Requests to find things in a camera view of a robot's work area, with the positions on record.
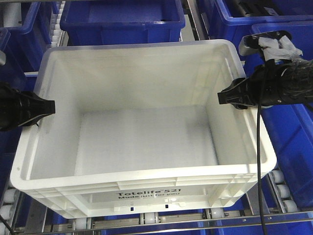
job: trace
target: black wire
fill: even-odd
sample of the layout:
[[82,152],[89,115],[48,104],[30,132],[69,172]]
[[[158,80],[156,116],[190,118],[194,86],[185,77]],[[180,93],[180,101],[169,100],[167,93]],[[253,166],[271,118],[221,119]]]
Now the black wire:
[[0,220],[7,227],[7,229],[10,231],[11,235],[15,235],[11,226],[5,221],[5,219],[1,215],[0,215]]
[[257,172],[258,172],[258,199],[259,199],[259,211],[260,211],[260,219],[261,225],[264,235],[268,235],[268,231],[264,221],[264,211],[263,211],[263,198],[262,198],[262,179],[261,179],[261,154],[260,154],[260,119],[261,119],[261,107],[262,107],[262,99],[263,93],[265,89],[265,81],[267,77],[267,72],[263,78],[261,85],[261,92],[258,104],[258,113],[257,113],[257,124],[256,124],[256,141],[257,141]]

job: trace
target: white plastic crate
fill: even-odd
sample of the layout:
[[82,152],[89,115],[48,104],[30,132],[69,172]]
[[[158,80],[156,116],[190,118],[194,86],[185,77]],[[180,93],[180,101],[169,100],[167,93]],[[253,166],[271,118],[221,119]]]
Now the white plastic crate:
[[23,129],[12,184],[65,218],[229,207],[257,181],[256,109],[217,92],[244,75],[225,40],[51,49],[35,92],[56,114]]

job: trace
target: blue bin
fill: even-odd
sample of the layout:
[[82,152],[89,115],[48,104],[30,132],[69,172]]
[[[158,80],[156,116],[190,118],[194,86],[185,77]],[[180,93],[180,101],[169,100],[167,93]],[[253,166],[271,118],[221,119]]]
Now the blue bin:
[[176,42],[184,26],[180,0],[69,1],[60,21],[74,46]]
[[[12,54],[8,44],[9,39],[10,32],[6,28],[0,28],[0,50],[6,55],[5,64],[0,66],[0,81],[9,83],[12,88],[23,90],[26,85],[26,77]],[[20,133],[19,129],[0,132],[0,155],[15,152]]]
[[50,40],[50,19],[55,3],[22,2],[22,25],[7,27],[13,55],[24,72],[38,71]]
[[0,81],[10,84],[12,88],[22,90],[26,84],[26,77],[16,57],[13,55],[10,45],[10,32],[6,28],[0,28],[0,50],[6,55],[6,62],[0,66]]
[[[256,24],[252,33],[286,30],[303,58],[313,59],[311,37],[313,21]],[[245,71],[251,75],[262,64],[259,55],[247,57]],[[263,120],[270,135],[277,160],[292,195],[301,208],[313,206],[313,113],[302,104],[274,106],[264,109]]]
[[312,0],[272,0],[283,15],[257,17],[239,17],[234,6],[235,0],[202,1],[210,38],[229,40],[236,48],[242,37],[250,34],[253,24],[313,20]]
[[313,206],[313,114],[302,104],[262,111],[279,166],[300,208]]

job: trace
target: metal rail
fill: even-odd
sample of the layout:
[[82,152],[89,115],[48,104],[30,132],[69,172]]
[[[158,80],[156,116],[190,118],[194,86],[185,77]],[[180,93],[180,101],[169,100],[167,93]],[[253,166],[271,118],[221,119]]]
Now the metal rail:
[[[16,228],[16,234],[23,235],[48,235],[48,234],[60,234],[60,233],[83,233],[83,232],[99,232],[105,230],[114,235],[131,235],[131,234],[153,234],[173,231],[192,231],[192,230],[211,230],[219,228],[233,228],[242,226],[258,226],[261,225],[260,217],[243,216],[236,218],[221,218],[221,219],[192,219],[182,220],[190,218],[190,214],[180,215],[177,221],[157,223],[157,224],[139,224],[138,218],[121,219],[121,220],[103,220],[94,221],[91,229],[74,230],[72,224],[59,224],[59,225],[47,225],[44,232],[26,233],[24,228]],[[194,218],[202,216],[201,213],[192,214]],[[286,214],[271,214],[265,216],[266,224],[282,224],[292,222],[304,222],[312,221],[313,212],[295,212]]]

